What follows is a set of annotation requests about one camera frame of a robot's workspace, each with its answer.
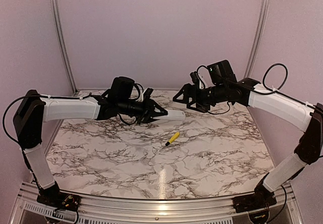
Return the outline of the white remote control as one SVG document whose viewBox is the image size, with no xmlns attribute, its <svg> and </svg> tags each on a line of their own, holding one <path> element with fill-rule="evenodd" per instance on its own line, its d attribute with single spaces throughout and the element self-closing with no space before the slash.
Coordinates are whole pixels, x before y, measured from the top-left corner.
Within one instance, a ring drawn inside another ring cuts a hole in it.
<svg viewBox="0 0 323 224">
<path fill-rule="evenodd" d="M 168 110 L 168 114 L 165 116 L 154 117 L 155 120 L 164 120 L 164 121 L 178 121 L 183 122 L 186 119 L 186 115 L 182 110 Z"/>
</svg>

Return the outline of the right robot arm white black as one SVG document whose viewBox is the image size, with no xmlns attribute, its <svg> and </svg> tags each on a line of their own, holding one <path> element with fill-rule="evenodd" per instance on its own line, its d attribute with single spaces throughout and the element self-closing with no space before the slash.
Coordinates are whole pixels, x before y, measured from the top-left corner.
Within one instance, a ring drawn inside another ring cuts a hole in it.
<svg viewBox="0 0 323 224">
<path fill-rule="evenodd" d="M 198 71 L 192 72 L 192 84 L 185 84 L 173 97 L 174 102 L 188 109 L 209 113 L 217 103 L 229 102 L 257 108 L 277 116 L 303 132 L 294 152 L 266 174 L 252 194 L 233 199 L 237 213 L 268 208 L 276 204 L 274 192 L 284 183 L 297 177 L 303 169 L 321 157 L 322 104 L 312 105 L 294 99 L 279 88 L 268 88 L 264 82 L 251 78 L 237 81 L 228 60 L 206 66 L 212 87 L 206 87 Z"/>
</svg>

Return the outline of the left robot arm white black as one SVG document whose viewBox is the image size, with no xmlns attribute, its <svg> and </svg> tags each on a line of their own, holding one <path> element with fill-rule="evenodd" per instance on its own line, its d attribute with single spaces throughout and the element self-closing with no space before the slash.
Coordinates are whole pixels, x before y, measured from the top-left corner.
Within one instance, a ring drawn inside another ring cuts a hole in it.
<svg viewBox="0 0 323 224">
<path fill-rule="evenodd" d="M 101 95 L 67 97 L 39 94 L 29 90 L 25 96 L 18 98 L 13 125 L 27 168 L 36 181 L 38 188 L 37 202 L 54 207 L 76 211 L 80 196 L 63 193 L 55 181 L 42 144 L 42 125 L 45 122 L 67 119 L 88 119 L 104 121 L 118 115 L 135 119 L 135 123 L 151 123 L 158 117 L 167 116 L 169 112 L 150 98 L 153 89 L 138 91 L 131 98 L 133 89 L 140 89 L 134 80 L 116 77 L 111 88 Z"/>
</svg>

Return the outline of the yellow screwdriver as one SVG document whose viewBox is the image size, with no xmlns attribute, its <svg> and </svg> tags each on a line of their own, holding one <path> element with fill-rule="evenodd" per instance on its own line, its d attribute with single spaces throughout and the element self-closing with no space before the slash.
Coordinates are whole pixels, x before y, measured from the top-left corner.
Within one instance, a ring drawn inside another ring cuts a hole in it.
<svg viewBox="0 0 323 224">
<path fill-rule="evenodd" d="M 180 136 L 179 132 L 176 132 L 169 141 L 166 142 L 165 146 L 169 146 L 170 144 L 172 144 L 178 137 Z"/>
</svg>

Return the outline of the right aluminium frame post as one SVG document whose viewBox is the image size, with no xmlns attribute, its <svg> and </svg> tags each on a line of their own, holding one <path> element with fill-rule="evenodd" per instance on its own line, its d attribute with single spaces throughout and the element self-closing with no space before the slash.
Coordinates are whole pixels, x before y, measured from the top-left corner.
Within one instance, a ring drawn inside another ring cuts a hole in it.
<svg viewBox="0 0 323 224">
<path fill-rule="evenodd" d="M 264 32 L 265 23 L 266 23 L 266 19 L 267 19 L 267 15 L 268 15 L 269 5 L 270 5 L 270 0 L 261 0 L 260 12 L 259 12 L 258 22 L 257 22 L 257 26 L 256 26 L 256 32 L 255 32 L 253 44 L 251 47 L 251 51 L 249 54 L 246 70 L 244 73 L 245 78 L 251 76 L 252 70 L 255 66 L 255 61 L 256 61 L 259 45 L 261 42 L 261 38 L 262 38 L 262 35 Z"/>
</svg>

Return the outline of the aluminium frame post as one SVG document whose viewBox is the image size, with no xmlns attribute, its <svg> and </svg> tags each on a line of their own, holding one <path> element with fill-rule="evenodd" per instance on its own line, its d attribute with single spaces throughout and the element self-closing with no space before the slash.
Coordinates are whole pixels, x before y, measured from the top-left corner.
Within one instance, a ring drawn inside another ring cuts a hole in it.
<svg viewBox="0 0 323 224">
<path fill-rule="evenodd" d="M 270 5 L 270 0 L 261 0 L 260 12 L 259 12 L 258 22 L 257 22 L 257 26 L 256 26 L 256 32 L 255 32 L 253 44 L 251 47 L 251 51 L 249 54 L 246 70 L 244 73 L 245 78 L 251 76 L 252 70 L 255 66 L 255 61 L 256 61 L 259 45 L 261 42 L 261 38 L 262 38 L 262 35 L 264 32 L 265 23 L 266 23 L 266 19 L 267 19 L 267 15 L 268 15 L 269 5 Z"/>
<path fill-rule="evenodd" d="M 65 39 L 64 39 L 63 27 L 62 27 L 60 10 L 59 10 L 59 2 L 58 2 L 58 0 L 50 0 L 50 2 L 51 2 L 52 12 L 53 12 L 53 19 L 54 19 L 54 23 L 55 23 L 59 48 L 61 51 L 67 79 L 68 79 L 72 94 L 76 94 L 78 92 L 78 90 L 77 90 L 75 79 L 74 79 L 74 76 L 72 73 L 72 67 L 70 64 L 68 51 L 67 51 L 66 43 L 65 43 Z"/>
</svg>

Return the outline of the left aluminium frame post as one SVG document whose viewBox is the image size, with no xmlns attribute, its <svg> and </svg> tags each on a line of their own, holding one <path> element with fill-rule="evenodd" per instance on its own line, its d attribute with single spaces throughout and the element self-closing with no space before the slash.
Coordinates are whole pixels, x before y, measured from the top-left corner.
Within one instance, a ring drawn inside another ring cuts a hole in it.
<svg viewBox="0 0 323 224">
<path fill-rule="evenodd" d="M 78 90 L 77 90 L 75 79 L 74 79 L 74 76 L 72 73 L 72 67 L 70 64 L 68 51 L 67 51 L 66 43 L 65 43 L 65 39 L 64 39 L 63 27 L 62 27 L 60 10 L 59 10 L 59 2 L 58 2 L 58 0 L 50 0 L 50 2 L 51 2 L 52 12 L 53 12 L 53 19 L 54 19 L 54 23 L 55 23 L 59 48 L 61 51 L 67 79 L 68 79 L 72 94 L 76 94 L 78 92 Z"/>
</svg>

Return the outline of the front aluminium rail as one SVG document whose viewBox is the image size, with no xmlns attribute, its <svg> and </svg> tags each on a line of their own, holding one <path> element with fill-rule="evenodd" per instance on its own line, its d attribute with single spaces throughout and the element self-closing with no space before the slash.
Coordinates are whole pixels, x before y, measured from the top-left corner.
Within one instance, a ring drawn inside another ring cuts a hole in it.
<svg viewBox="0 0 323 224">
<path fill-rule="evenodd" d="M 269 218 L 271 223 L 303 223 L 293 189 L 275 192 L 276 205 L 237 213 L 235 195 L 198 199 L 127 199 L 80 194 L 77 212 L 55 210 L 36 201 L 34 184 L 20 187 L 10 223 L 250 223 Z"/>
</svg>

